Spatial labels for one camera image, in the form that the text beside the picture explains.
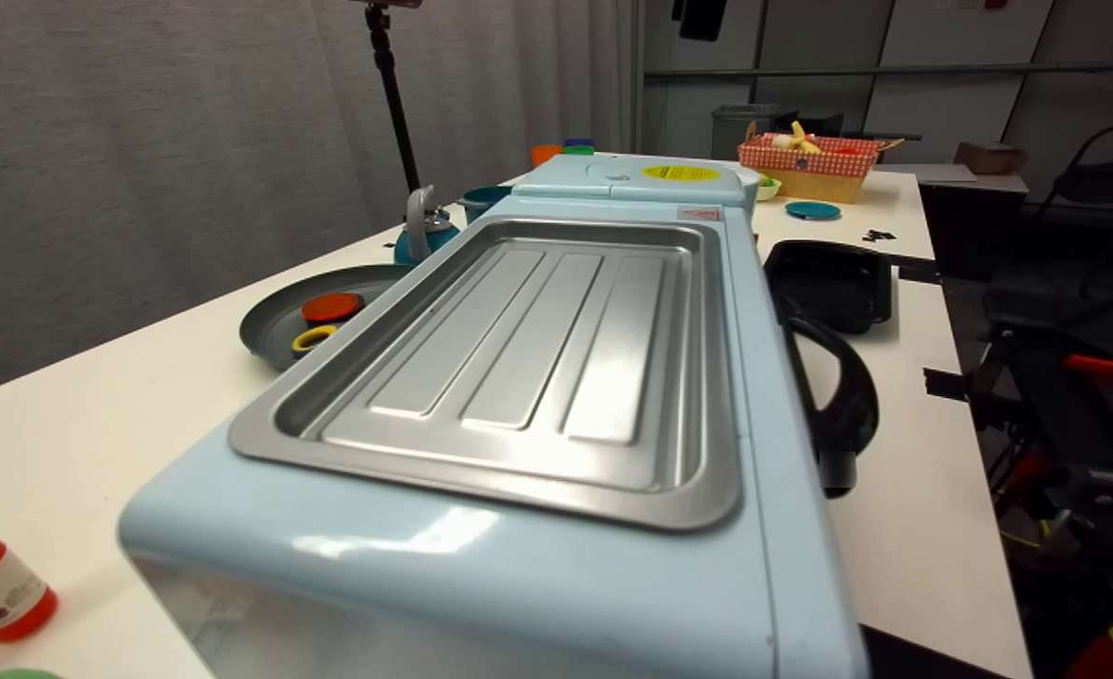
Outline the small teal cup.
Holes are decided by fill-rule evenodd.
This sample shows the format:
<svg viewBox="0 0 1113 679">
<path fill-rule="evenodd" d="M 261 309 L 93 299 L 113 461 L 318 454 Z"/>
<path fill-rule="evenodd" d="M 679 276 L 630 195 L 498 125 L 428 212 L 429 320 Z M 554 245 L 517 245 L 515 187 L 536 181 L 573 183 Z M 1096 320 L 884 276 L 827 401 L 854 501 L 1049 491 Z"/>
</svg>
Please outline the small teal cup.
<svg viewBox="0 0 1113 679">
<path fill-rule="evenodd" d="M 476 224 L 481 215 L 486 215 L 510 192 L 515 192 L 510 183 L 469 187 L 461 195 L 469 224 Z"/>
</svg>

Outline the orange basket with food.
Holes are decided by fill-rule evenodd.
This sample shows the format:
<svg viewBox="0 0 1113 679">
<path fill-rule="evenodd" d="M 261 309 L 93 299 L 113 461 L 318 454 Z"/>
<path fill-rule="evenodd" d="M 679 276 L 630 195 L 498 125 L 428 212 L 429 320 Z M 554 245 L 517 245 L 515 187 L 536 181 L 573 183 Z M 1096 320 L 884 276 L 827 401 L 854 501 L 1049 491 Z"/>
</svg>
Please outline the orange basket with food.
<svg viewBox="0 0 1113 679">
<path fill-rule="evenodd" d="M 893 152 L 893 139 L 811 137 L 791 125 L 788 132 L 746 137 L 737 159 L 779 178 L 786 195 L 854 205 L 888 152 Z"/>
</svg>

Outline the light blue toaster oven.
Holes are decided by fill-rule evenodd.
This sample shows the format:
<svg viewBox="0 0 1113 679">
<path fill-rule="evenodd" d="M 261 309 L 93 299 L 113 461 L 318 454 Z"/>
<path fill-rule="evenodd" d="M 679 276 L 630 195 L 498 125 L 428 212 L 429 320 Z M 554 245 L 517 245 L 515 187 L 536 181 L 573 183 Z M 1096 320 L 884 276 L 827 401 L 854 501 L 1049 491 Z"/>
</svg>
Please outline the light blue toaster oven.
<svg viewBox="0 0 1113 679">
<path fill-rule="evenodd" d="M 649 181 L 662 163 L 721 181 Z M 124 554 L 224 679 L 864 679 L 795 363 L 811 330 L 779 309 L 750 212 L 721 163 L 564 153 L 464 231 L 721 232 L 739 397 L 739 504 L 726 520 L 662 533 L 256 461 L 230 449 L 247 402 L 129 501 Z"/>
</svg>

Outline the grey round plate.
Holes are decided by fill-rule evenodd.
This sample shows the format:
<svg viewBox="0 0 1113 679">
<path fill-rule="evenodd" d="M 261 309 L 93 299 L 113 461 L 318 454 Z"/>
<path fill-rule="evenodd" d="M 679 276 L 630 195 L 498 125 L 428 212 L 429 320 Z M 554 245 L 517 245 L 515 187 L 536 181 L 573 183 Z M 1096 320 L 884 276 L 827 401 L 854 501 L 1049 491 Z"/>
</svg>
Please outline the grey round plate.
<svg viewBox="0 0 1113 679">
<path fill-rule="evenodd" d="M 287 284 L 283 291 L 261 299 L 239 325 L 240 343 L 267 363 L 273 371 L 287 371 L 298 363 L 291 349 L 291 339 L 305 330 L 301 305 L 322 295 L 360 295 L 364 302 L 373 302 L 401 279 L 401 266 L 394 263 L 364 263 L 364 266 L 337 266 L 322 273 L 298 284 Z"/>
</svg>

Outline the grey metal baking tray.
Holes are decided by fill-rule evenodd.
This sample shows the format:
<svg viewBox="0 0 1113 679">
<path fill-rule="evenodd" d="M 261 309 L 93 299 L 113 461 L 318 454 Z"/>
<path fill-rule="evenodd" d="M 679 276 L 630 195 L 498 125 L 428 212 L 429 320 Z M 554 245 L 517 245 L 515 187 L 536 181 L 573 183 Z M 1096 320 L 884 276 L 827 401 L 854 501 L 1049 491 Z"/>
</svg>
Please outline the grey metal baking tray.
<svg viewBox="0 0 1113 679">
<path fill-rule="evenodd" d="M 662 533 L 739 504 L 721 232 L 486 224 L 230 423 L 230 449 Z"/>
</svg>

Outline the green round object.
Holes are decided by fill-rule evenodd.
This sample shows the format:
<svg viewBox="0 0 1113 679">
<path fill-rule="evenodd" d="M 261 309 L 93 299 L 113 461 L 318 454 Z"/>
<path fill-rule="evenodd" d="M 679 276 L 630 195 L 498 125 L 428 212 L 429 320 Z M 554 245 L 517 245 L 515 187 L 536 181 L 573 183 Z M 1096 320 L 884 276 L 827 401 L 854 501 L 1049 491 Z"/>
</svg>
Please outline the green round object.
<svg viewBox="0 0 1113 679">
<path fill-rule="evenodd" d="M 0 679 L 64 679 L 64 674 L 44 666 L 3 666 Z"/>
</svg>

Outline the teal round lid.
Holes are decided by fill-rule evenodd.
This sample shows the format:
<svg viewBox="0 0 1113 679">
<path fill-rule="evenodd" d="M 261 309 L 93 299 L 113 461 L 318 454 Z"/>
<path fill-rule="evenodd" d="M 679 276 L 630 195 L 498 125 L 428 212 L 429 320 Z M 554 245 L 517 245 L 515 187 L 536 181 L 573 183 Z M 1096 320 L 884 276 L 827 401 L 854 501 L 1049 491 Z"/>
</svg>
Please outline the teal round lid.
<svg viewBox="0 0 1113 679">
<path fill-rule="evenodd" d="M 814 205 L 814 201 L 791 201 L 791 205 L 786 205 L 786 215 L 800 217 L 800 224 L 835 224 L 835 217 L 840 217 L 840 207 L 837 205 Z"/>
</svg>

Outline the yellow round sticker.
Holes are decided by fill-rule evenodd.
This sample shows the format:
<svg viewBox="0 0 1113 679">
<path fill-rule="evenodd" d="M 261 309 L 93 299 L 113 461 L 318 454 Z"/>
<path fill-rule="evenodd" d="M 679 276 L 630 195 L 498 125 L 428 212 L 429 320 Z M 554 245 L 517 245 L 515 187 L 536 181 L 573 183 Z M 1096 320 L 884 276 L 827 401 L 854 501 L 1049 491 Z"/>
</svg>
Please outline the yellow round sticker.
<svg viewBox="0 0 1113 679">
<path fill-rule="evenodd" d="M 673 181 L 673 183 L 708 183 L 721 181 L 713 164 L 684 164 L 684 163 L 662 163 L 643 169 L 649 181 Z"/>
</svg>

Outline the teal bowl with utensil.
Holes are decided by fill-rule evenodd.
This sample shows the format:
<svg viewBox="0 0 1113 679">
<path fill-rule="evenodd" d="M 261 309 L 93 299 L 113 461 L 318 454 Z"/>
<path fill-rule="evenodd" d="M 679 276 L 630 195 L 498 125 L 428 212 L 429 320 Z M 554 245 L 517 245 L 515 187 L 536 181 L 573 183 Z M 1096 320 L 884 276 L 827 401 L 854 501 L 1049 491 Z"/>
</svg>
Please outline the teal bowl with utensil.
<svg viewBox="0 0 1113 679">
<path fill-rule="evenodd" d="M 394 241 L 394 259 L 417 266 L 433 247 L 456 236 L 449 212 L 433 201 L 433 187 L 423 183 L 408 195 L 404 231 Z"/>
</svg>

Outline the black metal chair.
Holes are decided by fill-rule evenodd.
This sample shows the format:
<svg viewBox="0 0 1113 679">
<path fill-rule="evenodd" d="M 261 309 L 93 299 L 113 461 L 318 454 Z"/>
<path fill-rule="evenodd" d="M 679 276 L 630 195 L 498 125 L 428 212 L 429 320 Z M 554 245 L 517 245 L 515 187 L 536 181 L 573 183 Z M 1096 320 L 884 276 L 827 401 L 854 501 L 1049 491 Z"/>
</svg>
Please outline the black metal chair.
<svg viewBox="0 0 1113 679">
<path fill-rule="evenodd" d="M 1096 128 L 1063 169 L 1053 178 L 1034 217 L 1045 224 L 1053 212 L 1098 212 L 1113 215 L 1113 159 L 1096 159 L 1096 146 L 1113 137 L 1113 125 Z"/>
</svg>

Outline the black tripod pole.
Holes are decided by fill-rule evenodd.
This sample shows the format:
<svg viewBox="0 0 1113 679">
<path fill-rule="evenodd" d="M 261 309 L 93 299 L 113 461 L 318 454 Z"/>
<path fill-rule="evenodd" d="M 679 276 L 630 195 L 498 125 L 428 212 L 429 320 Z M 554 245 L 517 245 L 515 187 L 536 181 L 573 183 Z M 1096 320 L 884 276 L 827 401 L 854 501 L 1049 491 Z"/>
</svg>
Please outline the black tripod pole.
<svg viewBox="0 0 1113 679">
<path fill-rule="evenodd" d="M 404 183 L 413 192 L 413 187 L 418 187 L 418 164 L 417 164 L 417 144 L 413 144 L 408 108 L 404 108 L 404 95 L 401 95 L 401 78 L 398 78 L 388 7 L 394 7 L 394 0 L 365 0 L 364 21 L 365 21 L 365 34 L 371 34 L 373 69 L 376 69 L 376 78 L 383 78 L 383 90 L 385 90 Z"/>
</svg>

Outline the orange round toy disc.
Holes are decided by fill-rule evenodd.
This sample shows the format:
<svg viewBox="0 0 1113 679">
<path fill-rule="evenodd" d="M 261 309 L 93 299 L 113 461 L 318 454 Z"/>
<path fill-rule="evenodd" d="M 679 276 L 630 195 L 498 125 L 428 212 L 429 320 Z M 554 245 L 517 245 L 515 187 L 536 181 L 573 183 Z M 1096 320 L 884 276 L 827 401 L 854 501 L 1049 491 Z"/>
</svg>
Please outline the orange round toy disc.
<svg viewBox="0 0 1113 679">
<path fill-rule="evenodd" d="M 301 320 L 305 325 L 345 325 L 349 318 L 354 318 L 365 305 L 364 295 L 318 295 L 310 302 L 301 302 Z"/>
</svg>

